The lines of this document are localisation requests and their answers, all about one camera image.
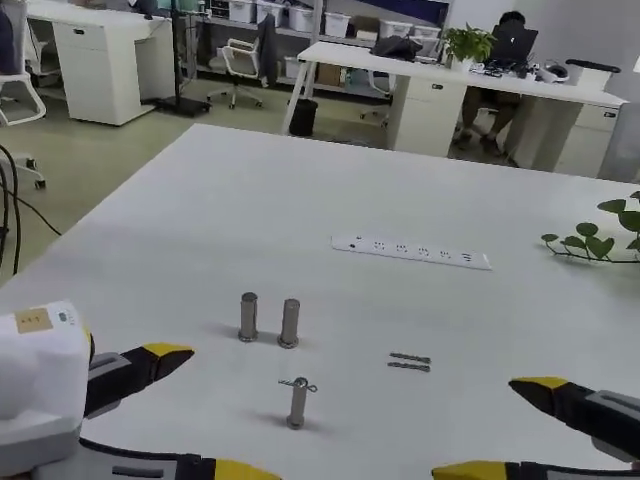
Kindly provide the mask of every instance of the leaf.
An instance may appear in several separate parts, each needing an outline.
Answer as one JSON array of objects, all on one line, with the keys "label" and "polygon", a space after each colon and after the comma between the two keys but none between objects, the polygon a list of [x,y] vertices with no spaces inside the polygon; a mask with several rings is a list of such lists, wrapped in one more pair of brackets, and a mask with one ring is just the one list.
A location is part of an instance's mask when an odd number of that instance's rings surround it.
[{"label": "leaf", "polygon": [[618,215],[618,220],[630,232],[640,232],[640,212],[622,212]]},{"label": "leaf", "polygon": [[640,250],[640,239],[635,239],[629,245],[627,245],[627,250]]},{"label": "leaf", "polygon": [[576,225],[576,232],[583,237],[593,237],[598,233],[598,226],[593,223],[579,223]]},{"label": "leaf", "polygon": [[559,237],[555,233],[545,233],[540,238],[542,238],[543,242],[549,243],[549,242],[555,242]]},{"label": "leaf", "polygon": [[585,243],[578,237],[574,237],[573,235],[568,236],[561,242],[566,247],[575,247],[586,249],[587,246]]},{"label": "leaf", "polygon": [[627,206],[627,201],[623,199],[609,200],[598,205],[598,208],[604,212],[622,213]]},{"label": "leaf", "polygon": [[607,238],[604,242],[597,237],[587,237],[587,248],[597,258],[604,258],[613,248],[615,240]]}]

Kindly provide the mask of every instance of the storage bin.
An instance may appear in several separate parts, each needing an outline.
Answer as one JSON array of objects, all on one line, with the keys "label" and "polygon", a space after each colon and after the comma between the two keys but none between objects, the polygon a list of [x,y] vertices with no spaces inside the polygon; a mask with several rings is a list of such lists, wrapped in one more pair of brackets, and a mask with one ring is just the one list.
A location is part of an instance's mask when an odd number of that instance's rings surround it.
[{"label": "storage bin", "polygon": [[298,100],[293,111],[289,133],[296,137],[310,137],[313,135],[313,125],[316,121],[318,103],[313,100]]},{"label": "storage bin", "polygon": [[258,23],[264,20],[264,17],[270,13],[276,18],[276,28],[280,26],[280,23],[282,23],[282,9],[284,8],[284,5],[266,2],[265,0],[256,0],[256,6],[258,10]]},{"label": "storage bin", "polygon": [[326,12],[324,18],[325,35],[338,38],[345,38],[347,36],[347,28],[349,26],[349,20],[351,20],[349,15]]},{"label": "storage bin", "polygon": [[298,78],[300,72],[300,62],[296,57],[284,57],[284,76],[287,78]]},{"label": "storage bin", "polygon": [[313,10],[303,7],[289,7],[289,27],[296,32],[313,30]]},{"label": "storage bin", "polygon": [[406,37],[411,32],[412,27],[411,23],[380,19],[380,38],[392,37],[393,35]]},{"label": "storage bin", "polygon": [[414,35],[416,37],[424,37],[424,38],[438,38],[441,28],[437,27],[425,27],[423,25],[415,25],[414,27]]},{"label": "storage bin", "polygon": [[422,48],[420,49],[420,51],[416,53],[416,56],[419,56],[419,57],[430,57],[431,54],[434,52],[435,47],[440,42],[439,38],[433,38],[433,37],[414,37],[412,35],[409,38],[414,42],[422,45]]},{"label": "storage bin", "polygon": [[255,22],[255,0],[229,0],[229,20],[240,23]]}]

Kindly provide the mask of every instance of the potted plant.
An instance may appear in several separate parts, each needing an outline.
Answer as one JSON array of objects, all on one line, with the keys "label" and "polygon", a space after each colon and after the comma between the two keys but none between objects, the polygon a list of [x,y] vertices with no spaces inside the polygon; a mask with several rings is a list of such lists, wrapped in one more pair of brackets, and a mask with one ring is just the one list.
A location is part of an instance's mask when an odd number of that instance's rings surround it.
[{"label": "potted plant", "polygon": [[484,62],[496,38],[489,32],[472,28],[449,28],[444,34],[445,51],[451,58],[451,69],[468,72],[471,65]]}]

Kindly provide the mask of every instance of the power strip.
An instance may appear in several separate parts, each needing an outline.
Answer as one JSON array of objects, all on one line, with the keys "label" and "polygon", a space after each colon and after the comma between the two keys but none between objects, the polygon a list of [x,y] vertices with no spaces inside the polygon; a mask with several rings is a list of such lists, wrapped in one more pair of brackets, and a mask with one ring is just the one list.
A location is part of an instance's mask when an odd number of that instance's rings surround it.
[{"label": "power strip", "polygon": [[383,257],[403,258],[419,262],[442,263],[456,267],[491,270],[489,259],[484,253],[451,250],[416,243],[396,242],[375,237],[344,235],[331,237],[331,246],[345,252],[368,253]]}]

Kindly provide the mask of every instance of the black cable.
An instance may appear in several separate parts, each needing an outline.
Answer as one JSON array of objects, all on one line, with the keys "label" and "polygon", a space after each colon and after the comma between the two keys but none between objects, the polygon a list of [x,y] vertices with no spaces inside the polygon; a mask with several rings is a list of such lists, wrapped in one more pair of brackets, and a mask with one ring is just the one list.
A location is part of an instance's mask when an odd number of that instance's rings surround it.
[{"label": "black cable", "polygon": [[7,189],[7,175],[4,167],[0,164],[0,181],[2,181],[2,235],[0,236],[0,267],[4,258],[4,249],[9,234],[9,190]]},{"label": "black cable", "polygon": [[[11,165],[11,179],[13,180],[13,214],[16,220],[16,247],[13,255],[13,274],[18,273],[18,265],[20,264],[20,250],[22,248],[22,220],[20,218],[20,206],[18,205],[18,169],[16,168],[16,162],[9,153],[9,150],[0,145],[0,150],[7,156],[9,164]],[[6,188],[6,179],[3,178],[3,190],[8,195],[9,191]]]},{"label": "black cable", "polygon": [[147,35],[147,37],[143,40],[143,42],[146,40],[149,40],[153,36],[153,34],[156,33],[156,30],[158,30],[162,25],[164,25],[166,21],[170,21],[170,20],[171,20],[170,18],[163,17],[162,20],[160,20],[158,24],[155,27],[153,27],[153,30],[151,30],[151,33]]},{"label": "black cable", "polygon": [[55,234],[56,234],[56,235],[58,235],[59,237],[61,237],[61,236],[62,236],[62,233],[60,233],[60,230],[58,230],[56,227],[54,227],[53,225],[51,225],[51,223],[49,223],[49,220],[47,220],[47,219],[45,218],[45,216],[44,216],[44,215],[42,215],[42,214],[38,211],[38,209],[37,209],[36,207],[34,207],[33,205],[31,205],[31,204],[30,204],[30,203],[28,203],[27,201],[25,201],[25,200],[21,199],[20,197],[18,197],[18,201],[19,201],[20,203],[22,203],[25,207],[30,208],[30,209],[33,211],[33,213],[35,213],[38,217],[40,217],[40,220],[42,220],[42,221],[44,222],[44,224],[45,224],[47,227],[49,227],[49,229],[50,229],[53,233],[55,233]]}]

